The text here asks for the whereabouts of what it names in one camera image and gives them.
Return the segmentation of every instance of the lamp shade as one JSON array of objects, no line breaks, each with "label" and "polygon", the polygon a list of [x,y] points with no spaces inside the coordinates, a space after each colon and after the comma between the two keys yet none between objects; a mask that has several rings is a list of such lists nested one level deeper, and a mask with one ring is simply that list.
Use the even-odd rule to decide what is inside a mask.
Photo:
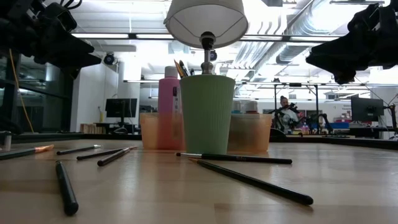
[{"label": "lamp shade", "polygon": [[220,48],[238,41],[248,30],[242,0],[173,0],[164,21],[181,43],[202,48],[200,36],[212,32]]}]

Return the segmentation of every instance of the black paintbrush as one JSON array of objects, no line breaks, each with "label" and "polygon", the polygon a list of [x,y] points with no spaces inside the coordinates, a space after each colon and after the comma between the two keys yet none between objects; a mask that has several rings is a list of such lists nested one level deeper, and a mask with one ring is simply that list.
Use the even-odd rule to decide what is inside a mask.
[{"label": "black paintbrush", "polygon": [[98,166],[105,166],[106,164],[116,160],[119,157],[122,157],[123,155],[125,155],[126,153],[130,152],[131,149],[136,148],[137,146],[134,147],[127,147],[125,149],[120,150],[119,152],[116,152],[100,161],[97,162]]},{"label": "black paintbrush", "polygon": [[67,149],[67,150],[63,150],[63,151],[58,151],[57,155],[65,155],[65,154],[70,154],[70,153],[74,153],[74,152],[81,152],[81,151],[86,151],[86,150],[90,150],[90,149],[97,149],[99,147],[101,147],[101,146],[94,145],[94,146],[84,147],[84,148],[80,148],[80,149]]},{"label": "black paintbrush", "polygon": [[125,149],[125,148],[113,149],[113,150],[108,150],[108,151],[104,151],[104,152],[97,152],[97,153],[93,153],[93,154],[89,154],[89,155],[78,156],[78,157],[76,157],[76,159],[83,160],[83,159],[89,159],[89,158],[98,157],[98,156],[106,156],[106,155],[110,155],[110,154],[119,152],[122,149]]},{"label": "black paintbrush", "polygon": [[235,171],[232,171],[229,169],[225,169],[223,167],[211,164],[209,162],[205,162],[205,161],[201,161],[201,160],[197,160],[197,159],[191,159],[191,158],[189,158],[189,159],[192,162],[194,162],[204,168],[215,171],[219,174],[223,174],[227,177],[234,178],[235,180],[239,180],[241,182],[244,182],[245,184],[249,184],[251,186],[258,187],[262,190],[266,190],[268,192],[274,193],[281,197],[293,200],[294,202],[301,203],[303,205],[312,205],[312,203],[313,203],[313,199],[308,195],[294,192],[293,190],[285,189],[283,187],[279,187],[274,184],[270,184],[270,183],[264,182],[264,181],[256,179],[256,178],[249,177],[249,176],[240,174],[238,172],[235,172]]},{"label": "black paintbrush", "polygon": [[75,193],[70,184],[67,170],[61,161],[55,162],[55,170],[57,172],[58,183],[63,200],[63,211],[67,215],[73,215],[79,209],[79,204],[76,201]]},{"label": "black paintbrush", "polygon": [[277,159],[258,156],[235,156],[235,155],[220,155],[220,154],[190,154],[178,152],[176,156],[187,156],[191,158],[210,159],[217,161],[238,161],[238,162],[266,162],[275,164],[291,164],[291,159]]}]

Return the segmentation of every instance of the green cup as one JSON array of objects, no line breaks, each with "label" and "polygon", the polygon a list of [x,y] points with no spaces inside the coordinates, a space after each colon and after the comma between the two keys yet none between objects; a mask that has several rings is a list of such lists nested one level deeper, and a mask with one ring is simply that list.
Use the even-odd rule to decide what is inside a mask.
[{"label": "green cup", "polygon": [[194,75],[180,85],[187,152],[226,154],[235,80]]}]

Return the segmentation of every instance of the orange plastic container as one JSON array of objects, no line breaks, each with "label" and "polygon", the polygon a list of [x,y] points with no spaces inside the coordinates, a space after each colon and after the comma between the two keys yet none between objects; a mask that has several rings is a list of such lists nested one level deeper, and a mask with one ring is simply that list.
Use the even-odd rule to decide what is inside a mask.
[{"label": "orange plastic container", "polygon": [[267,152],[271,114],[232,114],[228,152]]},{"label": "orange plastic container", "polygon": [[184,150],[181,114],[141,113],[144,149]]}]

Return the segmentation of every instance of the pink plastic bottle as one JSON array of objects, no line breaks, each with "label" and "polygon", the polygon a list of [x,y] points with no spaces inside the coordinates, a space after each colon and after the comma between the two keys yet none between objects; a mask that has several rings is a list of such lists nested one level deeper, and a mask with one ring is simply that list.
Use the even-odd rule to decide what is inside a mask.
[{"label": "pink plastic bottle", "polygon": [[158,149],[179,150],[182,145],[182,114],[180,80],[175,67],[165,68],[165,78],[159,80]]},{"label": "pink plastic bottle", "polygon": [[159,80],[159,114],[170,114],[180,112],[180,80],[175,67],[166,67],[164,78]]}]

